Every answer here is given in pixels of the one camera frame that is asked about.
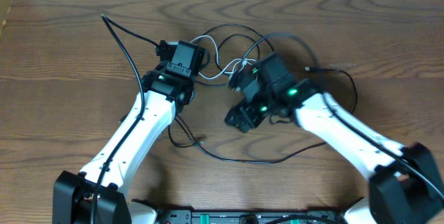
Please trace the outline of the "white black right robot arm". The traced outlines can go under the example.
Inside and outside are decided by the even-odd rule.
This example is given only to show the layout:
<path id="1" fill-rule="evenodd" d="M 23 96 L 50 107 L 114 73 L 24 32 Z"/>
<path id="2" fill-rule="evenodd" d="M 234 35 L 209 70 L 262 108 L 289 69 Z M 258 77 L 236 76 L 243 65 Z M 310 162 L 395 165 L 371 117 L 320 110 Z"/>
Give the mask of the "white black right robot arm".
<path id="1" fill-rule="evenodd" d="M 244 93 L 227 113 L 229 126 L 248 132 L 266 117 L 289 118 L 360 172 L 368 197 L 345 211 L 347 223 L 426 223 L 443 210 L 443 181 L 428 148 L 378 134 L 310 79 L 298 80 L 278 54 L 235 71 L 228 86 Z"/>

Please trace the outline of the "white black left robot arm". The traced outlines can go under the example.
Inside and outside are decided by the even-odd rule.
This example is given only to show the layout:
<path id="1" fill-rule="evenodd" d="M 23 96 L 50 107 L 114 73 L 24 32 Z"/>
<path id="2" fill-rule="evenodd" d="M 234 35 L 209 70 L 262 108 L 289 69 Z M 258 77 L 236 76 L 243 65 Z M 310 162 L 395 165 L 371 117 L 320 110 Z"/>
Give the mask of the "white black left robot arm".
<path id="1" fill-rule="evenodd" d="M 63 171 L 53 187 L 53 223 L 154 223 L 157 212 L 128 203 L 133 178 L 155 140 L 194 97 L 210 55 L 190 42 L 156 48 L 160 63 L 142 78 L 142 92 L 117 131 L 79 173 Z"/>

